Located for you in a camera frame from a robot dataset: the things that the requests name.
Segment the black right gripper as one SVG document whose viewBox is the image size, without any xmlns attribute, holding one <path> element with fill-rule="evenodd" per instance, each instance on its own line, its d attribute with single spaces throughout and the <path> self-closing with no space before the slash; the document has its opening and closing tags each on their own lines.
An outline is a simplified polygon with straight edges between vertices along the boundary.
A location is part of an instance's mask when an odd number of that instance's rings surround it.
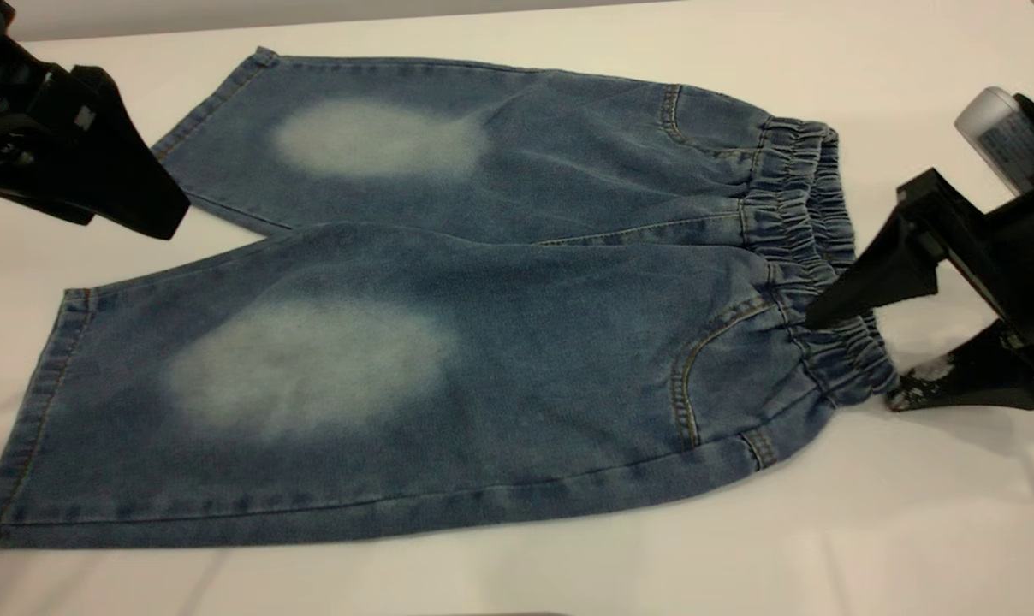
<svg viewBox="0 0 1034 616">
<path fill-rule="evenodd" d="M 862 256 L 807 308 L 829 329 L 873 309 L 938 292 L 952 264 L 995 324 L 948 353 L 913 366 L 886 394 L 890 411 L 952 406 L 1034 410 L 1034 190 L 990 213 L 935 170 L 898 188 L 898 211 Z"/>
</svg>

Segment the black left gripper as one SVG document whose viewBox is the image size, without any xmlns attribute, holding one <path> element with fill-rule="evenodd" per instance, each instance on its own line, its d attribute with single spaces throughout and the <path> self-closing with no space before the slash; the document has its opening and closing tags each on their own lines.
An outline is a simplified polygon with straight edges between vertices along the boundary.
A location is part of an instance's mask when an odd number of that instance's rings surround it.
<svg viewBox="0 0 1034 616">
<path fill-rule="evenodd" d="M 0 1 L 0 198 L 74 225 L 98 214 L 171 239 L 191 203 L 141 137 L 114 79 L 41 62 L 9 37 L 14 16 Z M 75 146 L 64 157 L 16 161 L 40 144 Z"/>
</svg>

